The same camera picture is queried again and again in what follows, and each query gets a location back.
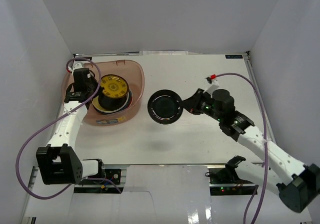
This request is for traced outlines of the brown and yellow patterned plate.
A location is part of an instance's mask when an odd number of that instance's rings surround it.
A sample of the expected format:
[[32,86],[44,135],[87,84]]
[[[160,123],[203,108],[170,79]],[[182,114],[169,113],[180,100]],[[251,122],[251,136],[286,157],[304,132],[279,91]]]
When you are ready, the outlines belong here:
[[129,91],[127,81],[118,75],[105,75],[101,78],[100,83],[102,93],[113,99],[123,98]]

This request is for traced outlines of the black plate with iridescent rim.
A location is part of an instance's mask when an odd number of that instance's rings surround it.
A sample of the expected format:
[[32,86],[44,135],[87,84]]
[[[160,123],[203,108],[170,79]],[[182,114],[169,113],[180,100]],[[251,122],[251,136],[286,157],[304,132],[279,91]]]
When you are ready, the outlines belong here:
[[162,125],[173,124],[180,119],[183,112],[181,97],[172,90],[158,90],[147,103],[147,111],[153,121]]

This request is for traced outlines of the dark teal ceramic plate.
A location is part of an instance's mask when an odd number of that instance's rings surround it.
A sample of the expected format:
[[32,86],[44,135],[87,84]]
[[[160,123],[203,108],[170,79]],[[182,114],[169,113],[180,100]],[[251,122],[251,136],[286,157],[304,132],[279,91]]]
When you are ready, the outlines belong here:
[[133,93],[129,90],[129,99],[128,99],[128,106],[130,106],[133,102]]

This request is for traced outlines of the black glossy plate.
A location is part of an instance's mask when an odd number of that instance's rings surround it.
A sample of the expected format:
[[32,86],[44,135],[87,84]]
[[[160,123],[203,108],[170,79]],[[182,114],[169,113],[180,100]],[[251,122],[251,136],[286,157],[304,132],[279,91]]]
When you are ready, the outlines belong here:
[[98,103],[102,108],[108,111],[115,111],[122,108],[128,102],[128,98],[129,93],[119,98],[109,97],[105,94],[99,94]]

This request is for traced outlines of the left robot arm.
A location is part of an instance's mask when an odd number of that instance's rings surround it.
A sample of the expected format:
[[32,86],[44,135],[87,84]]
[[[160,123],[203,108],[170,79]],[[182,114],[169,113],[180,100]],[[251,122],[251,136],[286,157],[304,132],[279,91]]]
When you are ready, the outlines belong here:
[[85,102],[97,89],[97,81],[88,68],[72,71],[73,83],[67,88],[63,114],[52,138],[45,147],[39,147],[36,159],[43,183],[79,184],[89,177],[94,183],[105,179],[102,160],[80,160],[75,152],[76,138],[91,102]]

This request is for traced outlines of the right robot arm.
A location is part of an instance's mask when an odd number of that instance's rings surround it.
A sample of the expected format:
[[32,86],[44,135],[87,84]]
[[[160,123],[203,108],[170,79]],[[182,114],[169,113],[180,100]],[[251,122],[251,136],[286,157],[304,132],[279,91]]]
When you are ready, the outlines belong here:
[[181,106],[191,114],[206,114],[217,120],[225,135],[261,157],[280,178],[276,188],[283,204],[301,213],[320,194],[320,168],[314,163],[304,164],[268,141],[252,120],[236,110],[234,102],[225,89],[212,94],[198,89]]

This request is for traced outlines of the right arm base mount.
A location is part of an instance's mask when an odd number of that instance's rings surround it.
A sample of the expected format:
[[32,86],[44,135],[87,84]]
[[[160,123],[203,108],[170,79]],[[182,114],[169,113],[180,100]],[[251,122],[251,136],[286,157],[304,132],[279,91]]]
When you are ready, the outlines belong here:
[[209,180],[211,196],[257,195],[254,183],[242,180],[234,174],[227,174],[225,168],[209,168],[205,173]]

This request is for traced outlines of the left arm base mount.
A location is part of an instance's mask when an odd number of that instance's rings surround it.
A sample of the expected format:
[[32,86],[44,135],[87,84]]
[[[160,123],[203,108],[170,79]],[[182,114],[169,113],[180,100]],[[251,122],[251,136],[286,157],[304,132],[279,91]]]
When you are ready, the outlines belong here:
[[121,169],[103,169],[102,170],[102,177],[104,179],[109,179],[111,180],[114,184],[119,185],[121,183]]

